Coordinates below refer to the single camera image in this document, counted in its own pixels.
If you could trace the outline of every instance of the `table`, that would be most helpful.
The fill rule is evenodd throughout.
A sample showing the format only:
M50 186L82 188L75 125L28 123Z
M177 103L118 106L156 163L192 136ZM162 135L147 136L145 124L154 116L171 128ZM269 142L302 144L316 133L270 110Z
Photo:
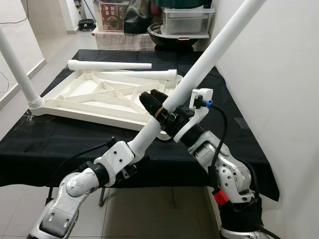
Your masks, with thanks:
M147 51L79 50L73 59L82 61L114 61L152 63L152 70L177 69L184 76L202 52L173 53ZM42 94L45 95L72 71L65 68ZM215 104L228 115L228 134L225 140L232 155L250 163L257 173L260 192L277 201L279 189L272 169L253 133L245 123L229 91L225 80L214 68L200 84L201 88L214 90ZM214 111L202 120L201 126L220 137L222 116ZM67 163L59 177L50 175L59 164L74 154L115 136L130 141L136 131L102 124L43 115L34 117L27 111L0 142L0 186L27 184L32 186L57 186L59 180L87 160L101 156L106 148L84 154ZM114 187L157 186L208 186L208 176L188 154L187 148L173 141L156 139L146 151L151 159L126 181Z

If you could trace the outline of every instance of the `robotic arm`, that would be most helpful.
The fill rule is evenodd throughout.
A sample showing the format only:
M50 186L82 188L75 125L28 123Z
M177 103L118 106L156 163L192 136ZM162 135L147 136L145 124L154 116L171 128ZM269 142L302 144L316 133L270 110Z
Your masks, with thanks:
M258 230L261 221L261 202L250 190L251 174L248 168L222 145L216 162L211 166L220 140L198 123L208 113L211 89L193 90L189 108L181 106L174 112L162 106L167 96L157 90L144 92L140 101L160 123L161 129L181 141L188 152L206 170L214 186L214 197L222 219L221 236L225 239L267 239ZM67 175L60 183L58 196L46 205L28 239L66 239L69 237L79 214L79 208L90 193L99 187L110 187L120 177L129 178L134 152L129 145L114 138L110 148L94 163L86 162L82 172Z

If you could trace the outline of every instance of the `white plastic tray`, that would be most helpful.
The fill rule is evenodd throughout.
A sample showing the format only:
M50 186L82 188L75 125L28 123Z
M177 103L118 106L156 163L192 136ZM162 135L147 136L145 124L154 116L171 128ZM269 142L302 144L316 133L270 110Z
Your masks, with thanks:
M181 80L179 75L176 81L161 81L79 70L44 96L45 105L32 113L141 130L151 116L139 95L152 89L169 95Z

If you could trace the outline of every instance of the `white pipe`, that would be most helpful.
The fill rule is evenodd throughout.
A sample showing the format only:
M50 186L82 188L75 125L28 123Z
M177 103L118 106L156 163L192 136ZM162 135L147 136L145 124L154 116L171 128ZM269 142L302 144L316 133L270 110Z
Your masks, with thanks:
M163 106L169 112L173 111L187 100L191 91L202 82L265 1L266 0L245 0L243 2L232 18L185 75L181 83L165 100ZM138 135L128 143L135 154L136 161L144 156L145 150L159 132L160 124L155 119L152 119L142 128Z
M16 58L11 45L4 35L2 28L0 27L0 52L3 55L6 63L18 82L21 90L23 91L30 109L37 109L44 105L44 101L35 91L30 79L24 72L20 62Z
M152 64L69 60L68 67L74 71L86 69L151 69Z
M177 76L177 70L168 71L107 71L107 74L132 76L139 78L163 80L163 81L175 81Z

